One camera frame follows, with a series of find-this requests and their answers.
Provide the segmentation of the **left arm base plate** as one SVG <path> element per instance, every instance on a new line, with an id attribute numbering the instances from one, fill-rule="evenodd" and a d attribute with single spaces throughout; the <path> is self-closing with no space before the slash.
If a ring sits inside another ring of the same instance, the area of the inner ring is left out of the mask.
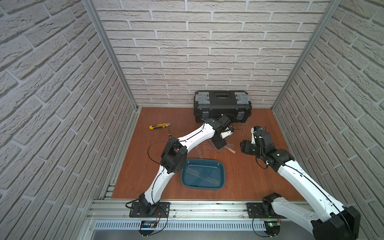
<path id="1" fill-rule="evenodd" d="M 161 218 L 167 218 L 170 211 L 170 202 L 158 202 L 156 205 L 151 205 L 147 210 L 143 208 L 141 203 L 132 203 L 129 217 L 130 218 L 156 218 L 161 215 Z"/>

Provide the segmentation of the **clear triangular scale ruler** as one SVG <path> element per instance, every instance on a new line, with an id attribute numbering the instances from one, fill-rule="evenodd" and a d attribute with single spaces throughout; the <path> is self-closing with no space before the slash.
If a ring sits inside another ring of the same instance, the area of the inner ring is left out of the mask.
<path id="1" fill-rule="evenodd" d="M 232 152 L 233 154 L 236 154 L 236 151 L 233 150 L 232 148 L 230 148 L 230 147 L 228 147 L 228 146 L 225 146 L 225 148 L 226 148 L 227 150 L 229 150 L 230 152 Z"/>

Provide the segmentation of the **clear stencil ruler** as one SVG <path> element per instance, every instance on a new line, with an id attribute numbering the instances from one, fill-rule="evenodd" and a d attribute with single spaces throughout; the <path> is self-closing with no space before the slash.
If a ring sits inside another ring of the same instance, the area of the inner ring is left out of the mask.
<path id="1" fill-rule="evenodd" d="M 221 173 L 219 171 L 218 177 L 215 177 L 216 173 L 209 170 L 206 174 L 205 171 L 188 169 L 186 170 L 184 183 L 188 186 L 196 186 L 199 188 L 217 188 L 221 185 Z"/>

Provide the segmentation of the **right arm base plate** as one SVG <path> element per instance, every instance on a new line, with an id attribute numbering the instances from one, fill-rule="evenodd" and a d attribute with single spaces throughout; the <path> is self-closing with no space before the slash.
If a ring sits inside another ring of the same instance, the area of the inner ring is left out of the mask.
<path id="1" fill-rule="evenodd" d="M 250 219 L 278 218 L 278 215 L 274 212 L 271 204 L 252 202 L 246 203 L 246 207 Z"/>

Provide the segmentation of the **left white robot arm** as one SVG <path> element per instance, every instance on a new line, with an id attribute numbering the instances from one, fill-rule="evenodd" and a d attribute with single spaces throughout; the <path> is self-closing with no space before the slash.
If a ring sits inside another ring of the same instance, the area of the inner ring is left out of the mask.
<path id="1" fill-rule="evenodd" d="M 150 187 L 139 196 L 141 208 L 147 215 L 155 212 L 156 204 L 170 179 L 181 171 L 187 161 L 188 153 L 200 143 L 211 139 L 217 149 L 224 147 L 226 137 L 232 135 L 234 129 L 230 126 L 231 120 L 227 116 L 218 119 L 208 119 L 198 129 L 186 136 L 171 137 L 161 154 L 159 171 Z"/>

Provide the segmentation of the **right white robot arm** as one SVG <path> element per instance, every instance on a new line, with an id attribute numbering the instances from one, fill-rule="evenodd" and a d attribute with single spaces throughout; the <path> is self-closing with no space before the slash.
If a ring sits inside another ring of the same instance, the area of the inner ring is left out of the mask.
<path id="1" fill-rule="evenodd" d="M 285 178 L 312 207 L 309 211 L 293 204 L 277 193 L 263 198 L 261 214 L 283 216 L 308 232 L 317 240 L 356 240 L 359 236 L 361 214 L 354 207 L 346 207 L 318 185 L 284 149 L 272 148 L 252 141 L 242 141 L 241 151 L 263 160 L 268 167 Z"/>

